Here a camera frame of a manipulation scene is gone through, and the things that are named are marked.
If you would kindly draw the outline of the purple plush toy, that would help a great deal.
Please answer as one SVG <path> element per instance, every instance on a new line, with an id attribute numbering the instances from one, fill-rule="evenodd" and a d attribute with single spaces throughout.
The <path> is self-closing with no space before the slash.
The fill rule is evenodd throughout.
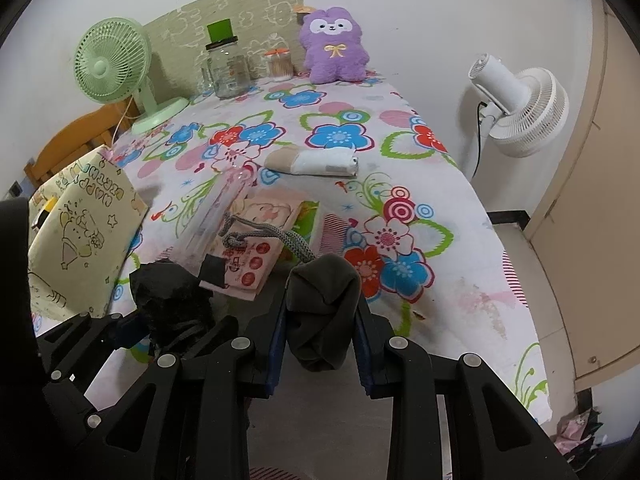
<path id="1" fill-rule="evenodd" d="M 366 79 L 370 56 L 361 38 L 361 27 L 341 6 L 306 15 L 299 42 L 305 50 L 304 69 L 310 82 L 329 84 Z"/>

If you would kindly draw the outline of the black soft cloth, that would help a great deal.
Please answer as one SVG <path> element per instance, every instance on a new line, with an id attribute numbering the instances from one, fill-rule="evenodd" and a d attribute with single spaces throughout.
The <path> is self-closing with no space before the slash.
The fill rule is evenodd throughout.
<path id="1" fill-rule="evenodd" d="M 182 266 L 168 259 L 145 263 L 129 274 L 136 311 L 160 353 L 184 356 L 216 320 L 210 290 Z"/>

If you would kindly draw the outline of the pink comb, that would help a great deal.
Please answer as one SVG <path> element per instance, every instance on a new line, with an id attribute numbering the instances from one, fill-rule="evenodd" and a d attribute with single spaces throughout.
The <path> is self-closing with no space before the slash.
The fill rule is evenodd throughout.
<path id="1" fill-rule="evenodd" d="M 340 256 L 343 253 L 347 228 L 347 222 L 337 214 L 326 214 L 321 225 L 319 254 Z"/>

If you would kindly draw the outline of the dark grey knitted sock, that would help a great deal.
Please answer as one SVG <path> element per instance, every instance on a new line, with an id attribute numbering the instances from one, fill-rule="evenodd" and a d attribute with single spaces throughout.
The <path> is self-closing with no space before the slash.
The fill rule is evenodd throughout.
<path id="1" fill-rule="evenodd" d="M 305 370 L 340 368 L 352 342 L 352 324 L 361 299 L 361 280 L 355 268 L 337 255 L 315 255 L 292 230 L 228 212 L 219 235 L 224 247 L 234 249 L 247 248 L 258 237 L 275 238 L 297 257 L 298 265 L 288 274 L 285 289 L 288 346 Z"/>

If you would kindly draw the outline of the pink bag on floor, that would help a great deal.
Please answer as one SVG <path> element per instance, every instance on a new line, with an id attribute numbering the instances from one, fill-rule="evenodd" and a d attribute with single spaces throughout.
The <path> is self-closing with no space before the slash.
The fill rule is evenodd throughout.
<path id="1" fill-rule="evenodd" d="M 603 426 L 600 412 L 590 408 L 562 422 L 553 443 L 574 469 L 584 466 L 593 456 L 597 432 Z"/>

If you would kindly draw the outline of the white cloth roll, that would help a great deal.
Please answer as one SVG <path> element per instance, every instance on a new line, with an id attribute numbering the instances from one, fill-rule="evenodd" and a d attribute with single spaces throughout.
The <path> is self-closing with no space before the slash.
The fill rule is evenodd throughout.
<path id="1" fill-rule="evenodd" d="M 355 177 L 358 159 L 352 148 L 294 148 L 284 146 L 271 152 L 264 166 L 293 176 Z"/>

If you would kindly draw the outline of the green desk fan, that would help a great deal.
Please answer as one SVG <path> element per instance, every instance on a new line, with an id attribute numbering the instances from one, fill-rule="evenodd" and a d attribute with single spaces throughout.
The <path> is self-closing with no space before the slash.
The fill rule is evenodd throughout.
<path id="1" fill-rule="evenodd" d="M 137 96 L 143 113 L 131 132 L 141 134 L 167 122 L 188 107 L 181 96 L 160 103 L 151 89 L 152 46 L 140 23 L 106 18 L 81 37 L 74 54 L 74 78 L 79 89 L 100 104 L 114 104 Z"/>

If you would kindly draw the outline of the beige door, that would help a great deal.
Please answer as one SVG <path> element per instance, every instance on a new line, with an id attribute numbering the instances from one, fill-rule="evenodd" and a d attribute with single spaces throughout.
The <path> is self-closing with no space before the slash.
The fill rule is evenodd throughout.
<path id="1" fill-rule="evenodd" d="M 639 52 L 605 0 L 591 3 L 582 104 L 525 231 L 562 316 L 576 390 L 639 363 Z"/>

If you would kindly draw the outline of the cream fabric storage box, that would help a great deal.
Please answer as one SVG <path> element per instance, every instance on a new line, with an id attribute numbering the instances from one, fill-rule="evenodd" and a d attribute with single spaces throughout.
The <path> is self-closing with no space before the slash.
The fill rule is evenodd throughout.
<path id="1" fill-rule="evenodd" d="M 148 209 L 105 146 L 44 182 L 29 201 L 32 312 L 56 322 L 106 315 Z"/>

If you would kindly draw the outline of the pink wet wipes pack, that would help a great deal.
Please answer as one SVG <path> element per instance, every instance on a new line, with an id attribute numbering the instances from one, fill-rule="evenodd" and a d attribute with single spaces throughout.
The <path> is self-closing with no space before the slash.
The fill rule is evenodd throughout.
<path id="1" fill-rule="evenodd" d="M 265 285 L 294 226 L 303 201 L 287 192 L 262 190 L 239 198 L 207 249 L 201 285 L 213 292 L 252 301 Z"/>

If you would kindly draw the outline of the clear plastic tube pack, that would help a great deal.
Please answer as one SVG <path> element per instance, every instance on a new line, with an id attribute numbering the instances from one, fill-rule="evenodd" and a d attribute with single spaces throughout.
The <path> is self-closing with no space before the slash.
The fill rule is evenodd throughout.
<path id="1" fill-rule="evenodd" d="M 217 174 L 208 194 L 202 198 L 190 223 L 171 251 L 171 260 L 194 275 L 212 247 L 224 224 L 224 215 L 252 180 L 246 168 L 228 169 Z"/>

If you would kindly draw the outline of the white standing fan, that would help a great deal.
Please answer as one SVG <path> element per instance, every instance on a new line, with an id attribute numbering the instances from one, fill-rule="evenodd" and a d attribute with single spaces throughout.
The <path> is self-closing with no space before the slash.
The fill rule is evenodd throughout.
<path id="1" fill-rule="evenodd" d="M 464 174 L 473 179 L 487 142 L 511 158 L 525 158 L 541 151 L 564 128 L 570 100 L 550 70 L 526 68 L 512 73 L 498 58 L 482 54 L 468 73 L 483 98 L 474 112 L 471 160 Z"/>

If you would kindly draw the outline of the green patterned cardboard panel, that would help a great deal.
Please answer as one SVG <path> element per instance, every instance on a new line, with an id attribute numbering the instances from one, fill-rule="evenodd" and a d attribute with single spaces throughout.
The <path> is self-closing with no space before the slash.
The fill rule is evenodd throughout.
<path id="1" fill-rule="evenodd" d="M 155 99 L 190 98 L 204 89 L 201 65 L 210 43 L 207 26 L 228 18 L 239 38 L 250 76 L 269 75 L 264 53 L 287 48 L 296 70 L 303 65 L 296 10 L 304 0 L 196 0 L 144 26 L 153 56 L 149 77 Z"/>

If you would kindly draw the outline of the glass jar with black lid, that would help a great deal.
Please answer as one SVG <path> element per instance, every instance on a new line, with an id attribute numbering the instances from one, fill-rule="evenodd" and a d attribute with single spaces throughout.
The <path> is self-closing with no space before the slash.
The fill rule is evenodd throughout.
<path id="1" fill-rule="evenodd" d="M 237 36 L 208 44 L 206 52 L 206 68 L 218 99 L 234 99 L 250 90 L 250 70 Z"/>

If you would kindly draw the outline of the cotton swab jar orange lid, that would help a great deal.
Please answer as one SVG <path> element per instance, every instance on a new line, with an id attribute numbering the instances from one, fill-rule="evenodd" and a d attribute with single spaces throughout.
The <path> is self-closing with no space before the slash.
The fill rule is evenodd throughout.
<path id="1" fill-rule="evenodd" d="M 295 68 L 291 51 L 287 48 L 272 49 L 264 53 L 270 77 L 273 81 L 287 81 L 294 77 Z"/>

